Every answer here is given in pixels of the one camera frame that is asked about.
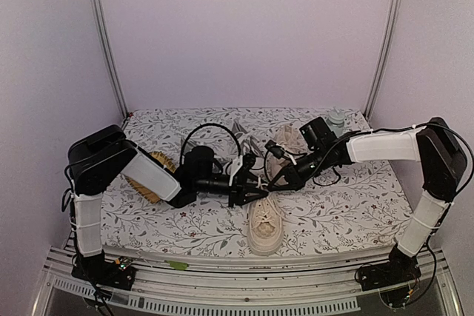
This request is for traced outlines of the beige sneaker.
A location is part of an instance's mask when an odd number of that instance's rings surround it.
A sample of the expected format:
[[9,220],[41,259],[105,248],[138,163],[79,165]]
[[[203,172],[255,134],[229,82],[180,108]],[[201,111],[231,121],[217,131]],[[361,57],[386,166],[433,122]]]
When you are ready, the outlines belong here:
[[283,218],[276,200],[269,192],[265,198],[250,204],[247,242],[254,255],[269,256],[276,253],[283,241]]
[[307,144],[302,134],[289,124],[284,124],[276,130],[273,141],[277,145],[277,150],[282,153],[282,157],[277,158],[274,154],[269,154],[266,167],[270,180],[277,175],[281,168],[291,164],[292,158],[296,159],[307,152]]

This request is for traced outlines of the grey sneaker with white laces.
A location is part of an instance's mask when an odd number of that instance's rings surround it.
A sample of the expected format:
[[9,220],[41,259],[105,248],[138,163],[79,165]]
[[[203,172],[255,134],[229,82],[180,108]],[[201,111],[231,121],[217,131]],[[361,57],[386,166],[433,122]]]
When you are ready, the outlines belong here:
[[211,146],[209,143],[207,142],[204,142],[204,143],[200,143],[200,142],[197,142],[194,138],[190,138],[187,143],[185,144],[184,143],[185,141],[185,137],[182,136],[181,137],[181,140],[180,140],[180,145],[181,147],[184,147],[184,151],[183,151],[183,155],[186,155],[188,152],[190,152],[193,148],[197,147],[197,146],[206,146],[206,147],[209,147],[211,149],[213,149],[214,151],[214,157],[221,163],[221,164],[224,164],[227,162],[227,159],[225,157],[222,157],[221,155],[218,154],[218,151],[214,148],[214,146]]

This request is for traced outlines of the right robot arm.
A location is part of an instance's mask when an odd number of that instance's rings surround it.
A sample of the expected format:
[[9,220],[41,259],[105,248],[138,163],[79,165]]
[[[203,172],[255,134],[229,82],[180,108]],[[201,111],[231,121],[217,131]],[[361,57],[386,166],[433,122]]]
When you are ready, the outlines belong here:
[[441,226],[448,209],[473,179],[473,150],[441,117],[402,128],[350,131],[341,136],[317,117],[300,129],[308,152],[283,166],[268,183],[271,192],[297,191],[335,166],[387,161],[418,165],[419,197],[396,242],[400,254],[387,262],[383,277],[399,283],[414,258]]

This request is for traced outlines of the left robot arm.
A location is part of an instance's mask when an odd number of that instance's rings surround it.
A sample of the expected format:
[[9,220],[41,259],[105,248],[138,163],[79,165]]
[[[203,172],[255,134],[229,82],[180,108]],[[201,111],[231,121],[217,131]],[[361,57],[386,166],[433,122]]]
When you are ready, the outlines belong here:
[[119,175],[141,184],[167,204],[182,208],[194,203],[199,193],[225,195],[230,207],[243,206],[267,197],[258,178],[251,172],[256,157],[237,149],[226,172],[214,151],[206,146],[181,151],[180,163],[171,172],[116,125],[108,126],[75,142],[67,154],[64,173],[70,182],[73,231],[82,271],[95,282],[110,276],[110,266],[98,255],[101,241],[101,200]]

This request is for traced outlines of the floral patterned table mat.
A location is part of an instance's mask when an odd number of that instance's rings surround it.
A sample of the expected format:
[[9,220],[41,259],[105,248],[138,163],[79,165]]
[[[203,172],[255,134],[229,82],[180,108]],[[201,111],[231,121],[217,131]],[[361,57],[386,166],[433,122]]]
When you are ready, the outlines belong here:
[[[276,130],[299,128],[325,109],[201,108],[138,110],[127,123],[127,137],[148,152],[177,164],[181,137],[207,142],[227,159],[241,148],[232,133],[235,119],[258,140],[256,174],[268,176],[264,145]],[[390,246],[399,239],[412,210],[386,161],[327,170],[297,192],[273,193],[283,218],[279,257],[322,255]],[[224,196],[201,194],[195,203],[174,209],[152,204],[117,177],[101,207],[101,239],[107,247],[212,258],[251,257],[247,207],[230,208]]]

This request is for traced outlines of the yellow bamboo fan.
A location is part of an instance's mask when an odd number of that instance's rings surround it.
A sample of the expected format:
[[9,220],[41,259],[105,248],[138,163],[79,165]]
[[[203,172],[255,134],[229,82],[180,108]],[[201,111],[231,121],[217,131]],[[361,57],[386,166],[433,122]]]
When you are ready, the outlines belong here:
[[138,151],[121,173],[152,204],[171,201],[181,189],[166,167],[146,152]]

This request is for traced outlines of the green tape piece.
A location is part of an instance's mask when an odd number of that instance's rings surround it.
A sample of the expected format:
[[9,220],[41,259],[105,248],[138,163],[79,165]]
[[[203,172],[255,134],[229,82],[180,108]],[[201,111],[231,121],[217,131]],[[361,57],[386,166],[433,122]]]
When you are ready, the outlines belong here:
[[180,262],[176,260],[166,260],[166,263],[169,267],[173,268],[174,270],[184,271],[189,267],[188,263]]

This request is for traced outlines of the aluminium front rail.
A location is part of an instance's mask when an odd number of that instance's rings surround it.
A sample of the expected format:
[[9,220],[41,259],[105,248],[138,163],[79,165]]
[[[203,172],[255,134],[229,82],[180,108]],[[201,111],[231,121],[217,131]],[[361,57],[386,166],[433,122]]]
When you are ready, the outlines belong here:
[[[132,258],[130,291],[110,290],[115,315],[464,315],[440,249],[418,255],[415,303],[385,305],[387,289],[363,291],[354,279],[364,264],[387,259],[387,247],[334,255],[211,258],[106,248],[106,258]],[[184,271],[166,260],[189,264]]]

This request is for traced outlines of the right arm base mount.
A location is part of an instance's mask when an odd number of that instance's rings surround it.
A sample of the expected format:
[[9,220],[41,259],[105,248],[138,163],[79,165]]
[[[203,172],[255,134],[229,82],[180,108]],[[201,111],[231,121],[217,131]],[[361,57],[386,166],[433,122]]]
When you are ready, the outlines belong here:
[[361,285],[363,291],[367,291],[394,286],[420,277],[417,257],[405,255],[395,245],[388,255],[388,261],[364,264],[356,270],[354,279]]

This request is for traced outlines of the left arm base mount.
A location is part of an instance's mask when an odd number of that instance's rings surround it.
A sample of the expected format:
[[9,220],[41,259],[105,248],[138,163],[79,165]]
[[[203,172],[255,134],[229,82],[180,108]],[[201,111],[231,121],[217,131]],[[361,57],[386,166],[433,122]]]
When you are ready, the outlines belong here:
[[133,260],[126,257],[107,261],[103,252],[92,257],[79,255],[73,264],[71,275],[96,286],[130,291],[136,277],[136,268],[132,263]]

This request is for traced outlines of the right aluminium frame post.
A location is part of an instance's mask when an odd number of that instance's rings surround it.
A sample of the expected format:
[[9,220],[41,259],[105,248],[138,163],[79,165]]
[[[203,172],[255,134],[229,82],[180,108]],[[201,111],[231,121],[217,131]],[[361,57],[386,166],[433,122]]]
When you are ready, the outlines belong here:
[[387,21],[385,25],[384,35],[382,36],[381,49],[378,54],[378,60],[375,66],[375,72],[368,93],[367,101],[364,106],[364,117],[369,121],[374,112],[377,102],[378,95],[381,90],[382,81],[384,79],[384,73],[387,67],[389,54],[395,35],[396,24],[398,20],[398,14],[400,11],[402,0],[390,0]]

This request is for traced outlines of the aluminium frame post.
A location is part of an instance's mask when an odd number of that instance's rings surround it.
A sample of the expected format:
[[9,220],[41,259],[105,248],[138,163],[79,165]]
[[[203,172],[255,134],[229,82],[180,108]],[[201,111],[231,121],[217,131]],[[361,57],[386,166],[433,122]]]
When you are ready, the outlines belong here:
[[377,102],[378,95],[381,90],[382,81],[384,79],[384,73],[387,67],[389,54],[395,35],[396,24],[398,20],[398,14],[400,11],[402,0],[390,0],[387,21],[385,25],[384,35],[382,36],[381,49],[378,54],[378,60],[375,66],[375,72],[368,93],[367,101],[364,106],[364,117],[369,121],[374,112]]
[[116,63],[113,57],[113,50],[110,44],[110,39],[107,31],[107,24],[102,0],[90,0],[90,3],[113,95],[115,97],[116,103],[118,105],[118,110],[121,113],[121,116],[126,119],[128,117],[129,110],[127,108],[124,92],[119,81]]

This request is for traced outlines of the left aluminium frame post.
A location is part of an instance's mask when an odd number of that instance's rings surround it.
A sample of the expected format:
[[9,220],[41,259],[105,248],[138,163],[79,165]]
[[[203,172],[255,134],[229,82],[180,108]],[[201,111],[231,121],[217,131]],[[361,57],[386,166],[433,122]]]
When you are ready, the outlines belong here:
[[115,97],[116,103],[118,105],[118,110],[121,113],[121,116],[126,119],[128,117],[129,110],[127,108],[124,92],[119,81],[116,63],[113,57],[113,50],[110,44],[110,39],[107,31],[107,24],[102,0],[90,0],[90,3],[113,95]]

